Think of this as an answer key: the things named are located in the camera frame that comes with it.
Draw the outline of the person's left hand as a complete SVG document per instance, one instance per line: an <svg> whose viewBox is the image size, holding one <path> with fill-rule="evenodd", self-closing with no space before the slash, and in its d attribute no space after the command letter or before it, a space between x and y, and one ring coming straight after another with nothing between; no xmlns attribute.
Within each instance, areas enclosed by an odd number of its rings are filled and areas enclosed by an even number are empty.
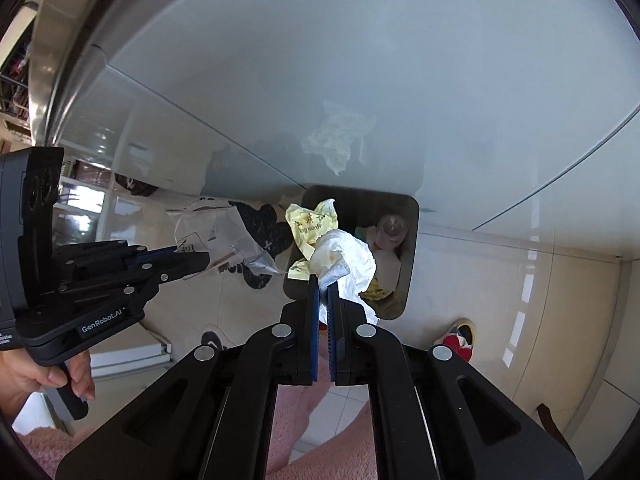
<svg viewBox="0 0 640 480"><path fill-rule="evenodd" d="M56 366L38 365L25 349L1 352L1 411L12 424L20 414L29 396L42 387L61 388L67 377ZM90 353L84 351L73 356L67 364L70 385L80 398L94 400L96 388L91 373Z"/></svg>

